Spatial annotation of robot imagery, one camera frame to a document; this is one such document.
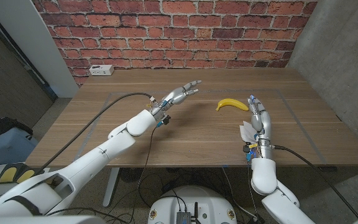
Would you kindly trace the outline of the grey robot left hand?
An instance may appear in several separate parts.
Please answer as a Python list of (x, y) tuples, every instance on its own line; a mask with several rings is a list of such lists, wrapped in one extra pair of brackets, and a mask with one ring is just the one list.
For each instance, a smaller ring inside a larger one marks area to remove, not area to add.
[(155, 120), (161, 120), (165, 116), (165, 112), (173, 105), (179, 105), (189, 96), (199, 92), (199, 89), (197, 89), (196, 86), (201, 83), (201, 80), (195, 80), (172, 90), (169, 94), (164, 96), (161, 101), (156, 102), (156, 104), (153, 105), (150, 113), (153, 115)]

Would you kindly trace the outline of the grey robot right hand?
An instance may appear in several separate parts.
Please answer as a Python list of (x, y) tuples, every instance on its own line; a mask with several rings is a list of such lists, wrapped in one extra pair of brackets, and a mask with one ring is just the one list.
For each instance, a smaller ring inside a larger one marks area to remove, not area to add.
[(273, 149), (271, 145), (272, 125), (271, 118), (262, 102), (254, 95), (247, 99), (251, 110), (251, 125), (257, 131), (257, 144), (261, 158), (273, 159)]

